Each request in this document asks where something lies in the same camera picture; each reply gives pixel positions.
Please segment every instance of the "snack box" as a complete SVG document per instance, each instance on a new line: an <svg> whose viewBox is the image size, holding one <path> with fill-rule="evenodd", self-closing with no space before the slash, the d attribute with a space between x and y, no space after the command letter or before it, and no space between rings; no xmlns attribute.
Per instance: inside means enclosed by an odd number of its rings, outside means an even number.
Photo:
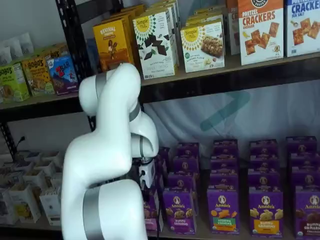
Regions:
<svg viewBox="0 0 320 240"><path fill-rule="evenodd" d="M253 237L282 238L284 199L278 186L249 187L250 232Z"/></svg>
<svg viewBox="0 0 320 240"><path fill-rule="evenodd" d="M249 146L251 155L278 155L276 139L250 141Z"/></svg>
<svg viewBox="0 0 320 240"><path fill-rule="evenodd" d="M51 226L61 226L61 188L48 188L40 194L40 201Z"/></svg>
<svg viewBox="0 0 320 240"><path fill-rule="evenodd" d="M225 66L221 19L183 27L181 41L186 73Z"/></svg>
<svg viewBox="0 0 320 240"><path fill-rule="evenodd" d="M78 78L70 55L49 59L47 64L57 95L78 91Z"/></svg>
<svg viewBox="0 0 320 240"><path fill-rule="evenodd" d="M12 61L0 67L0 99L4 103L22 102L30 97L22 64Z"/></svg>
<svg viewBox="0 0 320 240"><path fill-rule="evenodd" d="M320 238L320 189L317 186L300 187L295 190L294 234L298 240Z"/></svg>
<svg viewBox="0 0 320 240"><path fill-rule="evenodd" d="M236 55L240 53L238 1L226 0L226 8L228 12L228 38L230 51L231 55Z"/></svg>
<svg viewBox="0 0 320 240"><path fill-rule="evenodd" d="M320 5L317 0L285 1L286 56L320 51Z"/></svg>
<svg viewBox="0 0 320 240"><path fill-rule="evenodd" d="M9 194L9 188L0 188L0 224L14 225L19 217Z"/></svg>
<svg viewBox="0 0 320 240"><path fill-rule="evenodd" d="M93 27L102 71L115 69L121 63L134 64L129 29L130 23L124 17Z"/></svg>
<svg viewBox="0 0 320 240"><path fill-rule="evenodd" d="M199 203L198 203L198 194L197 194L197 184L196 184L196 174L191 172L170 172L168 175L167 186L170 188L182 188L182 189L191 189L193 205L194 205L194 214L197 216L199 214Z"/></svg>
<svg viewBox="0 0 320 240"><path fill-rule="evenodd" d="M168 9L145 12L133 20L143 78L176 74L176 45Z"/></svg>
<svg viewBox="0 0 320 240"><path fill-rule="evenodd" d="M165 188L163 200L170 230L176 234L195 235L197 223L191 190Z"/></svg>
<svg viewBox="0 0 320 240"><path fill-rule="evenodd" d="M238 1L241 64L284 57L284 3Z"/></svg>
<svg viewBox="0 0 320 240"><path fill-rule="evenodd" d="M209 186L206 195L211 232L238 235L240 219L237 191Z"/></svg>
<svg viewBox="0 0 320 240"><path fill-rule="evenodd" d="M9 194L20 221L35 224L41 213L30 185L17 183L9 189Z"/></svg>

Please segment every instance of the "sea salt crackers box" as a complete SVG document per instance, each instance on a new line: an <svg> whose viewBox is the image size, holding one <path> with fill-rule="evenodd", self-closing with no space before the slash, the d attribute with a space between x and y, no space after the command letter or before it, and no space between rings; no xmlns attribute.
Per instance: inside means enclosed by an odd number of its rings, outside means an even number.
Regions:
<svg viewBox="0 0 320 240"><path fill-rule="evenodd" d="M278 186L249 187L250 232L253 237L282 238L283 192Z"/></svg>
<svg viewBox="0 0 320 240"><path fill-rule="evenodd" d="M320 51L320 4L318 0L286 0L287 57Z"/></svg>
<svg viewBox="0 0 320 240"><path fill-rule="evenodd" d="M163 201L170 230L176 234L195 235L197 223L191 190L165 188Z"/></svg>
<svg viewBox="0 0 320 240"><path fill-rule="evenodd" d="M239 204L237 191L209 186L206 192L210 229L215 234L239 234Z"/></svg>
<svg viewBox="0 0 320 240"><path fill-rule="evenodd" d="M283 58L283 7L279 0L238 1L242 65Z"/></svg>
<svg viewBox="0 0 320 240"><path fill-rule="evenodd" d="M176 74L176 45L166 8L145 12L133 20L143 78L153 79Z"/></svg>
<svg viewBox="0 0 320 240"><path fill-rule="evenodd" d="M187 73L225 66L223 29L220 19L182 28L181 41Z"/></svg>

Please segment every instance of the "small white box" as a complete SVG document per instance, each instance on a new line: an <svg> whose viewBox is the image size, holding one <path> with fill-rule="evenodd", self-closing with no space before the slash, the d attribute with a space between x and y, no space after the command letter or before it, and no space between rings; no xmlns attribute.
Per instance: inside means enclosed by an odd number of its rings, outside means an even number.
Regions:
<svg viewBox="0 0 320 240"><path fill-rule="evenodd" d="M30 185L15 184L9 190L15 211L22 223L36 223L41 216Z"/></svg>
<svg viewBox="0 0 320 240"><path fill-rule="evenodd" d="M14 225L18 219L9 189L0 188L0 224Z"/></svg>
<svg viewBox="0 0 320 240"><path fill-rule="evenodd" d="M52 226L61 226L61 188L49 188L40 195L40 201Z"/></svg>

